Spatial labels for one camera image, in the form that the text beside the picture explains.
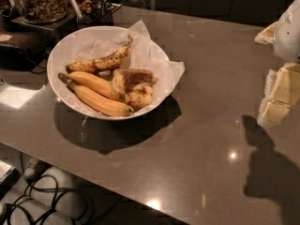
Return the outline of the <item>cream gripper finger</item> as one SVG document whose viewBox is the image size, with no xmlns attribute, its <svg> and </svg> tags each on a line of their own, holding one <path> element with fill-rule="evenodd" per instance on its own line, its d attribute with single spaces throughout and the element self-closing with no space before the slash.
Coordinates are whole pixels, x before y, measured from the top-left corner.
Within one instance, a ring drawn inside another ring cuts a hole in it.
<svg viewBox="0 0 300 225">
<path fill-rule="evenodd" d="M 273 44 L 277 25 L 277 22 L 271 23 L 269 26 L 267 26 L 257 34 L 257 36 L 254 38 L 254 41 L 263 45 Z"/>
<path fill-rule="evenodd" d="M 299 100 L 300 64 L 285 63 L 279 70 L 270 69 L 257 123 L 264 128 L 279 125 Z"/>
</svg>

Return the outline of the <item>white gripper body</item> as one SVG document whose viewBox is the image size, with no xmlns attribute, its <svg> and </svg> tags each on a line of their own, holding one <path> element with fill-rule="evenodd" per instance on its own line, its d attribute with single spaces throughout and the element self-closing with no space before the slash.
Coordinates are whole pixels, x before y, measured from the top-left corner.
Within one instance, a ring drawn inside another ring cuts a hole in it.
<svg viewBox="0 0 300 225">
<path fill-rule="evenodd" d="M 277 22 L 274 53 L 285 62 L 300 62 L 300 0 L 294 0 Z"/>
</svg>

